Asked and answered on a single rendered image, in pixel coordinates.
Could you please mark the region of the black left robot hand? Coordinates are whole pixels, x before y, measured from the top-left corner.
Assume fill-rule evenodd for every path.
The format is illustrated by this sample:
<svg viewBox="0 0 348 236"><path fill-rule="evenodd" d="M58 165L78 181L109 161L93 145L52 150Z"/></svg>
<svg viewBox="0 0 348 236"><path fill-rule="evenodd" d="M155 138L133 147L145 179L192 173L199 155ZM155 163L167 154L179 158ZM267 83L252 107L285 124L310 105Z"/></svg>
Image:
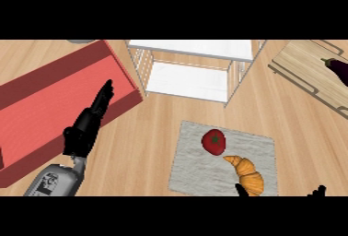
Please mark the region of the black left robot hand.
<svg viewBox="0 0 348 236"><path fill-rule="evenodd" d="M96 94L92 106L83 110L74 125L64 129L64 155L83 158L89 156L112 97L114 83L108 80Z"/></svg>

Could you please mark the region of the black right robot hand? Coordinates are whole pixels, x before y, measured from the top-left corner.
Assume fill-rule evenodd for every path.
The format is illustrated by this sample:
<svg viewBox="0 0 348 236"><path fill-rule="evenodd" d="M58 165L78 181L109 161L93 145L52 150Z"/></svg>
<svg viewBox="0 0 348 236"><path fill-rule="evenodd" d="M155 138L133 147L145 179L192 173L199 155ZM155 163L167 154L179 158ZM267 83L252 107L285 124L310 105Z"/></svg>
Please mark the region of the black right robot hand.
<svg viewBox="0 0 348 236"><path fill-rule="evenodd" d="M249 196L251 194L248 193L248 191L245 190L243 186L238 183L235 185L235 189L238 191L238 194L241 196ZM313 191L311 194L308 194L310 197L325 197L325 193L326 193L326 187L323 185L319 186L319 188Z"/></svg>

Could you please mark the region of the grey placemat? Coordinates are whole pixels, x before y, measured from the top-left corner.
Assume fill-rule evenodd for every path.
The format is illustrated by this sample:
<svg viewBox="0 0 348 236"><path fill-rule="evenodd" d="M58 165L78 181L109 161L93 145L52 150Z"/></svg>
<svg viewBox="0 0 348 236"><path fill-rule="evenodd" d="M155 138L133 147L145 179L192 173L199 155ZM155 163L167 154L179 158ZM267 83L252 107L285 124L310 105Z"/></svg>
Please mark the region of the grey placemat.
<svg viewBox="0 0 348 236"><path fill-rule="evenodd" d="M214 156L201 144L202 136L211 129L218 129L226 136L226 149L220 156ZM235 166L223 158L233 155L248 158L255 165L255 170L261 173L263 196L277 196L273 139L187 121L182 122L168 189L193 196L238 196L235 184L239 178Z"/></svg>

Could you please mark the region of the red tomato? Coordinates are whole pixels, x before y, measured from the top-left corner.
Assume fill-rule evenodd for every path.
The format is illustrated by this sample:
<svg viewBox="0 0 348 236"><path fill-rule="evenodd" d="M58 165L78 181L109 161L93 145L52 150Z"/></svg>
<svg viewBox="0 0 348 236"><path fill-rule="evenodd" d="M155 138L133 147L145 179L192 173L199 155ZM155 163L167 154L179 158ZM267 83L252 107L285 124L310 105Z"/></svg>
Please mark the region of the red tomato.
<svg viewBox="0 0 348 236"><path fill-rule="evenodd" d="M201 139L204 149L215 156L221 155L226 149L226 136L218 129L211 129Z"/></svg>

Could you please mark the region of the white tiered shelf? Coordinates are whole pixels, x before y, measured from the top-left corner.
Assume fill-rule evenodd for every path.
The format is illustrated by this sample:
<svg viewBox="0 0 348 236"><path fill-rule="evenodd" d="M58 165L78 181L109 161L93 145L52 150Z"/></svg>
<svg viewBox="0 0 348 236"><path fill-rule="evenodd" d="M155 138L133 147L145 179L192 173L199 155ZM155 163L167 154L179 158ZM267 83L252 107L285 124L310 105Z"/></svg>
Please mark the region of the white tiered shelf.
<svg viewBox="0 0 348 236"><path fill-rule="evenodd" d="M267 40L127 40L145 93L229 104Z"/></svg>

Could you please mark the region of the golden croissant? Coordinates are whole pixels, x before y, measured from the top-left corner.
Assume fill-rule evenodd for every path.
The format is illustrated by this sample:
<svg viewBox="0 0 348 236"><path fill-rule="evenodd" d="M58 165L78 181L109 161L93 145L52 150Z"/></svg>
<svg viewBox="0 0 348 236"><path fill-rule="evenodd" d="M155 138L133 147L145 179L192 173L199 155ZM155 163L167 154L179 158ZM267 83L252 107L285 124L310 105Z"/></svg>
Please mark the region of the golden croissant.
<svg viewBox="0 0 348 236"><path fill-rule="evenodd" d="M251 196L260 196L264 193L264 178L255 169L252 161L239 156L226 156L224 159L235 167L239 184L246 190L246 193Z"/></svg>

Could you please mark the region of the red box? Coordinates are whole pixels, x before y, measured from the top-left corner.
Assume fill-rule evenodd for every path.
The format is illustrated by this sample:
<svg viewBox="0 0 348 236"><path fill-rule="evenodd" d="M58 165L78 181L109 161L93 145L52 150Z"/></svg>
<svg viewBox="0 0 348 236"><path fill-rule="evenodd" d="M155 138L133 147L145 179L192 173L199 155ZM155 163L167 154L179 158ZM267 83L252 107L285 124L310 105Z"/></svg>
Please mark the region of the red box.
<svg viewBox="0 0 348 236"><path fill-rule="evenodd" d="M108 124L143 97L105 40L0 86L0 188L16 183L62 153L62 130L92 105L106 81L114 83L102 119Z"/></svg>

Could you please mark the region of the pale wooden cutting board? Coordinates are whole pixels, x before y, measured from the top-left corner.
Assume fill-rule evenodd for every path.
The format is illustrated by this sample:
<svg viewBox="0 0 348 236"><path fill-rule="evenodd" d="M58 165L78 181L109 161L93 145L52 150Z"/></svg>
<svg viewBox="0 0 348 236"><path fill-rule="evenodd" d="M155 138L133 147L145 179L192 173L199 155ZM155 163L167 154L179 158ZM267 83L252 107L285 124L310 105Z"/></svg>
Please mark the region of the pale wooden cutting board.
<svg viewBox="0 0 348 236"><path fill-rule="evenodd" d="M269 67L288 79L347 120L348 87L323 59L348 60L311 40L292 40L270 61Z"/></svg>

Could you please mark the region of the dark purple eggplant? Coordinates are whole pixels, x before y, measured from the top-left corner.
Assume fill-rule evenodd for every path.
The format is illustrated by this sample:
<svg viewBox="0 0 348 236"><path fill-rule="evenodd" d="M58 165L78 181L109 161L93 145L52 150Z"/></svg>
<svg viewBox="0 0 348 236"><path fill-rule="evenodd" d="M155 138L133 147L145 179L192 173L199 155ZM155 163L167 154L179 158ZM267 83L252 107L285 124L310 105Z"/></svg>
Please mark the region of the dark purple eggplant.
<svg viewBox="0 0 348 236"><path fill-rule="evenodd" d="M325 66L338 75L341 82L348 87L348 64L335 58L322 59L322 60L325 62Z"/></svg>

